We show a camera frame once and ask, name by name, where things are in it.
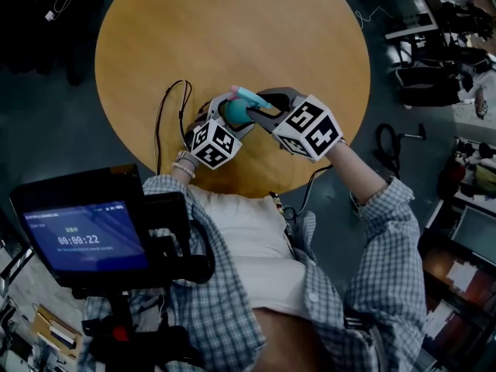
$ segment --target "paper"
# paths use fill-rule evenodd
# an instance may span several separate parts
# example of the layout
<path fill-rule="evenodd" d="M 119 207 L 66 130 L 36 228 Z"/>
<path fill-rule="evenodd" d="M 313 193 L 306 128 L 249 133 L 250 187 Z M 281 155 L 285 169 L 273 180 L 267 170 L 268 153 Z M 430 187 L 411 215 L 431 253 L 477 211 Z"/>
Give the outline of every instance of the paper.
<path fill-rule="evenodd" d="M 441 301 L 436 310 L 429 312 L 425 321 L 425 335 L 435 339 L 451 319 L 454 310 L 444 301 Z"/>
<path fill-rule="evenodd" d="M 471 264 L 465 262 L 460 264 L 458 262 L 453 263 L 451 270 L 446 275 L 453 282 L 453 286 L 458 288 L 460 291 L 465 292 L 472 282 L 474 275 L 477 273 L 477 268 Z"/>

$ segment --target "desk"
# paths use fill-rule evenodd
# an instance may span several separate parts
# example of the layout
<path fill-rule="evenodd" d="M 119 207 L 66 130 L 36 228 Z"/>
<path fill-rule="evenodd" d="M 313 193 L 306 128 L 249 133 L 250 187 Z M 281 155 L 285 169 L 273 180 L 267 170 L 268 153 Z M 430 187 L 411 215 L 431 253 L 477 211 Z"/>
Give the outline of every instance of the desk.
<path fill-rule="evenodd" d="M 365 40 L 345 0 L 115 0 L 98 37 L 95 75 L 112 127 L 153 170 L 157 107 L 177 79 L 193 84 L 185 125 L 231 84 L 252 91 L 293 87 L 326 103 L 348 142 L 360 127 L 370 87 Z M 178 87 L 164 106 L 163 173 L 182 148 L 181 96 Z M 193 183 L 260 197 L 302 186 L 326 164 L 280 150 L 259 127 L 234 160 L 213 172 L 201 167 Z"/>

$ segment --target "screen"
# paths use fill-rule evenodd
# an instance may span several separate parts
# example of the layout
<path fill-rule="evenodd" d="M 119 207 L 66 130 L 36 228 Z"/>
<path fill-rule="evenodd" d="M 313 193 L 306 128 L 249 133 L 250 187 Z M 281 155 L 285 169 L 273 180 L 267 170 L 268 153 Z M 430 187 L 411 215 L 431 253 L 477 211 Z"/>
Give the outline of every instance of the screen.
<path fill-rule="evenodd" d="M 123 201 L 25 213 L 54 270 L 142 270 L 148 261 Z"/>

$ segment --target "person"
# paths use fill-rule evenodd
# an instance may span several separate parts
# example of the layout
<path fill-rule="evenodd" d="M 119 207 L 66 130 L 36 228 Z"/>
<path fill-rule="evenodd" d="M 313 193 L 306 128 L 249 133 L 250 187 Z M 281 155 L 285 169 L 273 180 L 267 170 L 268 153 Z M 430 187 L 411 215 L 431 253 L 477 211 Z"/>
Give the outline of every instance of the person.
<path fill-rule="evenodd" d="M 271 197 L 217 195 L 190 185 L 199 162 L 188 152 L 178 155 L 170 174 L 143 185 L 148 195 L 181 192 L 190 219 L 208 233 L 215 254 L 212 278 L 202 285 L 175 281 L 170 301 L 160 307 L 171 325 L 186 328 L 205 370 L 412 368 L 426 317 L 419 225 L 408 206 L 412 191 L 395 178 L 386 182 L 344 142 L 326 157 L 359 200 L 367 224 L 363 259 L 343 301 L 311 250 L 312 212 L 298 217 L 289 243 Z M 192 250 L 201 241 L 191 232 Z M 156 298 L 155 292 L 140 290 L 129 300 L 141 331 L 157 329 L 158 313 L 149 325 L 142 318 L 144 305 L 154 304 L 157 312 Z M 106 299 L 88 298 L 84 319 L 108 314 Z M 79 370 L 97 368 L 88 344 L 85 338 Z M 177 361 L 166 368 L 200 370 Z"/>
<path fill-rule="evenodd" d="M 487 113 L 487 101 L 496 98 L 496 71 L 486 64 L 457 67 L 412 67 L 395 71 L 401 90 L 399 98 L 407 109 L 412 106 L 448 106 L 474 99 L 479 119 Z"/>

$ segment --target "black device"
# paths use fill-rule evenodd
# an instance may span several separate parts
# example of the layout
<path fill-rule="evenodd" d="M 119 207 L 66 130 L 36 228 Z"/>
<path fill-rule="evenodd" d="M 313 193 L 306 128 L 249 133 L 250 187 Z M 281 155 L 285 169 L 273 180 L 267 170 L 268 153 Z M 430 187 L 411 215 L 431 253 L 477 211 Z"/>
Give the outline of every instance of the black device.
<path fill-rule="evenodd" d="M 213 275 L 206 231 L 189 220 L 182 193 L 144 195 L 137 167 L 129 165 L 23 184 L 10 199 L 57 283 L 77 298 L 110 301 L 112 316 L 83 322 L 84 333 L 94 336 L 90 352 L 106 370 L 153 370 L 170 360 L 202 365 L 183 327 L 163 321 L 156 332 L 134 332 L 126 298 L 132 289 L 168 288 L 180 278 L 202 284 Z M 168 234 L 157 236 L 158 229 Z M 204 240 L 205 255 L 191 255 L 192 230 Z"/>

